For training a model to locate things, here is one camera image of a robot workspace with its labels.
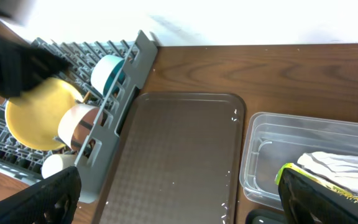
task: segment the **wooden tabletop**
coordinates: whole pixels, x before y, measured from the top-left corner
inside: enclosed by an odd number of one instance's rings
[[[358,122],[358,44],[162,47],[143,89],[150,91],[235,93],[247,105],[244,136],[259,111]],[[23,188],[0,174],[0,200]],[[237,196],[244,223],[261,205],[240,185]],[[74,223],[89,223],[95,207],[79,203]]]

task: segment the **mug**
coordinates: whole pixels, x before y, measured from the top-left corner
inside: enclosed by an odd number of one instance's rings
[[[80,150],[85,138],[91,132],[98,111],[97,106],[83,103],[70,108],[60,120],[57,130],[59,138],[72,150]],[[101,115],[97,123],[101,124],[102,119]]]
[[[66,169],[69,166],[74,165],[74,161],[77,158],[77,155],[69,154],[54,154],[48,157],[44,164],[42,165],[41,174],[44,179],[54,175],[63,169]],[[88,158],[81,156],[78,164],[85,166],[88,161]]]
[[[106,55],[94,67],[91,75],[91,84],[103,96],[107,95],[112,81],[124,65],[124,61],[123,58],[114,55]],[[125,74],[124,72],[121,72],[118,77],[118,82],[122,84],[124,80]]]

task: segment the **gray dish rack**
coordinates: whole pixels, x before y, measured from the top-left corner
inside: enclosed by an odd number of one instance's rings
[[[78,152],[75,165],[81,176],[82,189],[80,201],[91,203],[99,196],[107,169],[112,161],[119,142],[119,133],[132,100],[146,81],[147,75],[157,55],[157,48],[140,30],[134,42],[122,40],[120,43],[46,43],[37,39],[32,43],[71,63],[68,73],[56,74],[73,86],[84,96],[88,91],[92,97],[86,103],[100,107],[95,121],[103,116],[103,125],[93,123],[92,130]],[[124,65],[116,75],[107,96],[103,97],[90,83],[93,67],[105,55],[116,55],[125,59]],[[117,79],[125,75],[123,82]],[[6,101],[0,105],[0,172],[32,185],[40,180],[42,164],[48,156],[56,153],[73,154],[64,147],[56,151],[38,151],[23,146],[10,134],[5,122]],[[88,162],[78,164],[90,141],[94,141]]]

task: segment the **towel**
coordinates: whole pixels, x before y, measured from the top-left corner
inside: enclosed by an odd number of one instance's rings
[[[304,153],[298,164],[315,174],[358,193],[358,156],[343,156],[325,152]]]

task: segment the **dark gray tray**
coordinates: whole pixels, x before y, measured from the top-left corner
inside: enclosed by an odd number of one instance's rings
[[[93,222],[233,223],[244,115],[236,95],[138,97]]]

